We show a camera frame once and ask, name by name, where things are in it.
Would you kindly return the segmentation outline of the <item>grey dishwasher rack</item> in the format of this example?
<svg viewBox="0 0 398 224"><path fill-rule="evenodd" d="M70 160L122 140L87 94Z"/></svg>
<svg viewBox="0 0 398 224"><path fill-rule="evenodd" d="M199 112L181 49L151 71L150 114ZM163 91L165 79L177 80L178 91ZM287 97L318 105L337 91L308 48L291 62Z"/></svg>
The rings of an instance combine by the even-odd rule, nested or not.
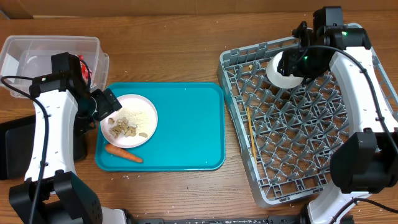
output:
<svg viewBox="0 0 398 224"><path fill-rule="evenodd" d="M285 37L220 55L218 81L253 198L260 207L322 191L330 179L330 157L349 136L346 107L332 73L292 89L277 88L268 80L266 67L272 57L297 45L297 39ZM247 106L257 165L252 157Z"/></svg>

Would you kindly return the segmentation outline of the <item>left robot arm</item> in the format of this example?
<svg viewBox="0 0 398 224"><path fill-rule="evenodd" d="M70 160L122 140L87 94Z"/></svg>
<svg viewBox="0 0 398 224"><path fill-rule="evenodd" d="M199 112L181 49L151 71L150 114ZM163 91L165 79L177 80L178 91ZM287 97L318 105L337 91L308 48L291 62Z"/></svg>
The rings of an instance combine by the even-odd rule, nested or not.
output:
<svg viewBox="0 0 398 224"><path fill-rule="evenodd" d="M120 102L109 89L90 90L78 56L52 55L51 63L51 74L31 78L29 92L21 92L34 103L34 145L24 183L10 188L12 208L24 223L133 223L127 210L101 205L73 159L75 123L85 133L120 110Z"/></svg>

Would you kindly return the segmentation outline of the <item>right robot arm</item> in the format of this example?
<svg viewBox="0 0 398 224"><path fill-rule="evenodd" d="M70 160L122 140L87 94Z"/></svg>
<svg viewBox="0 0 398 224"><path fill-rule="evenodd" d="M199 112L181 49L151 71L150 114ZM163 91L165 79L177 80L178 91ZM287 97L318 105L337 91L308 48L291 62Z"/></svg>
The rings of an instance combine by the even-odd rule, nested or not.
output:
<svg viewBox="0 0 398 224"><path fill-rule="evenodd" d="M342 8L315 11L313 27L302 22L292 34L300 45L272 58L268 79L293 88L331 72L349 120L349 138L331 157L331 181L302 210L301 221L349 223L346 214L358 202L397 183L397 121L376 78L368 34L345 26Z"/></svg>

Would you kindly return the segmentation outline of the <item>clear plastic bin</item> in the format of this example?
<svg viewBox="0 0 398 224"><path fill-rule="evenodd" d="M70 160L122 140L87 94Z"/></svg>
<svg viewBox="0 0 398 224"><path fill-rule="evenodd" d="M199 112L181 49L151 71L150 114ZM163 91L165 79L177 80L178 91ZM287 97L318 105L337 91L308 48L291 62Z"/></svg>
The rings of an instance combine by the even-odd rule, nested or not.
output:
<svg viewBox="0 0 398 224"><path fill-rule="evenodd" d="M68 52L81 55L91 71L91 91L104 90L109 72L109 55L102 51L96 37L66 35L11 35L1 50L1 76L7 82L29 91L31 82L15 79L39 77L52 72L51 56Z"/></svg>

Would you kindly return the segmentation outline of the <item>red snack wrapper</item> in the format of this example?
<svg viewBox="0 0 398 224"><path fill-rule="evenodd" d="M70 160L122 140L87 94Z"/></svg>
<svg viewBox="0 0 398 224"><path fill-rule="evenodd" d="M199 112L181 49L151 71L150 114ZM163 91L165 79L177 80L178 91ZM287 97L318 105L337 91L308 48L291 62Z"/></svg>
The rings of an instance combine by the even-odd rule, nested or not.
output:
<svg viewBox="0 0 398 224"><path fill-rule="evenodd" d="M78 55L78 58L80 60L81 74L82 74L83 80L86 82L87 89L90 90L92 71L90 70L88 64L83 60L82 55Z"/></svg>

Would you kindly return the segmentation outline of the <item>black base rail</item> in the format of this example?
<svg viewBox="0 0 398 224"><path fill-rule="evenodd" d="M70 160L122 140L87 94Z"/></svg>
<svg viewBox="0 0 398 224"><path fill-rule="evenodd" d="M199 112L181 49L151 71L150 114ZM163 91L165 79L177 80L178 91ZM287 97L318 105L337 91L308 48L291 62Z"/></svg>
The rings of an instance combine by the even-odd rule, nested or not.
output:
<svg viewBox="0 0 398 224"><path fill-rule="evenodd" d="M272 215L266 218L235 218L235 219L184 219L165 220L163 218L133 219L133 224L305 224L301 215Z"/></svg>

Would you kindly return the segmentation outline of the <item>black plastic tray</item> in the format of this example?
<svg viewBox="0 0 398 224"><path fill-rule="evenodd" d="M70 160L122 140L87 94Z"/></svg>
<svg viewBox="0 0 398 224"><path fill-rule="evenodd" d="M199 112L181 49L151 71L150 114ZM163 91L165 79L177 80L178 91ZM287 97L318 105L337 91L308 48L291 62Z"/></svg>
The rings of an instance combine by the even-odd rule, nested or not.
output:
<svg viewBox="0 0 398 224"><path fill-rule="evenodd" d="M34 145L35 116L1 123L1 180L23 177Z"/></svg>

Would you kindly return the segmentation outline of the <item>orange carrot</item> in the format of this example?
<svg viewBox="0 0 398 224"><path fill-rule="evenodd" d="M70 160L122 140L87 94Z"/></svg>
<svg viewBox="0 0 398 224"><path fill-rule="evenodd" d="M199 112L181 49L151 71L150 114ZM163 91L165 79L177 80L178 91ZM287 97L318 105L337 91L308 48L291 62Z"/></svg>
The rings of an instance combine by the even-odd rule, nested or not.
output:
<svg viewBox="0 0 398 224"><path fill-rule="evenodd" d="M133 162L137 162L137 163L143 163L143 160L140 157L137 157L134 154L131 154L130 152L126 151L125 149L116 147L112 144L106 145L105 150L114 156L122 157L123 159L127 159L129 161L133 161Z"/></svg>

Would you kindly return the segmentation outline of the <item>wooden chopstick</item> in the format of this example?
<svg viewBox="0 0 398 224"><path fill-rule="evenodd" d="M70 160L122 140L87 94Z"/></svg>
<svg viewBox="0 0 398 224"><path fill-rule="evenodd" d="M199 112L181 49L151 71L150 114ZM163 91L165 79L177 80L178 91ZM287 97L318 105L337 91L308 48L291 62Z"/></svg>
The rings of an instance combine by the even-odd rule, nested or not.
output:
<svg viewBox="0 0 398 224"><path fill-rule="evenodd" d="M254 133L252 130L252 120L251 120L251 114L250 114L250 109L249 106L246 107L246 112L247 112L247 117L248 117L248 126L249 126L249 134L250 134L250 140L251 140L251 151L252 151L252 157L254 164L257 165L257 157L256 157L256 146L254 143Z"/></svg>

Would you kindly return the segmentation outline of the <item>white bowl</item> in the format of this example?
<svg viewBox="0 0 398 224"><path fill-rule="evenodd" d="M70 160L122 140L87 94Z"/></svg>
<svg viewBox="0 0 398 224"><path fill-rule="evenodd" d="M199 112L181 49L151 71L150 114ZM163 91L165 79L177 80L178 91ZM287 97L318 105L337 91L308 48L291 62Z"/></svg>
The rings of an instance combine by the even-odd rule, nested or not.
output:
<svg viewBox="0 0 398 224"><path fill-rule="evenodd" d="M283 52L279 52L268 62L266 75L269 81L278 88L294 88L302 83L303 77L295 77L292 74L286 77L277 71L282 55Z"/></svg>

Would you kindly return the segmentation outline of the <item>teal serving tray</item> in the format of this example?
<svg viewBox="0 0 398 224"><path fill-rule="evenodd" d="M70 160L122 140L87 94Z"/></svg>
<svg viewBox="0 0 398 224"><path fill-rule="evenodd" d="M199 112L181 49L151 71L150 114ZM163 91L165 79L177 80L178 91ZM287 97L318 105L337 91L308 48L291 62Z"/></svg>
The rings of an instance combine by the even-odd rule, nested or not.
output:
<svg viewBox="0 0 398 224"><path fill-rule="evenodd" d="M142 158L137 163L105 150L98 133L95 160L105 171L217 170L225 160L224 96L215 83L114 83L109 89L120 97L141 95L158 114L153 135L141 146L130 147Z"/></svg>

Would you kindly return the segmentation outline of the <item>pink round plate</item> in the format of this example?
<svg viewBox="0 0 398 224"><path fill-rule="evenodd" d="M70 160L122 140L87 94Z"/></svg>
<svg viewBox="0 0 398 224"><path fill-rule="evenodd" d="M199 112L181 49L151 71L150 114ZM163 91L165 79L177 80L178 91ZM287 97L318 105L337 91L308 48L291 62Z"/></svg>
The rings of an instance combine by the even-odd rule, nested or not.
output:
<svg viewBox="0 0 398 224"><path fill-rule="evenodd" d="M144 144L152 137L157 128L158 115L155 106L147 98L136 94L122 95L117 97L117 99L122 108L100 122L103 137L110 144L120 148L132 148ZM135 136L125 138L120 136L117 139L113 138L109 133L110 125L108 124L108 119L121 119L123 117L127 118L130 125L137 127L138 133L146 133L148 137Z"/></svg>

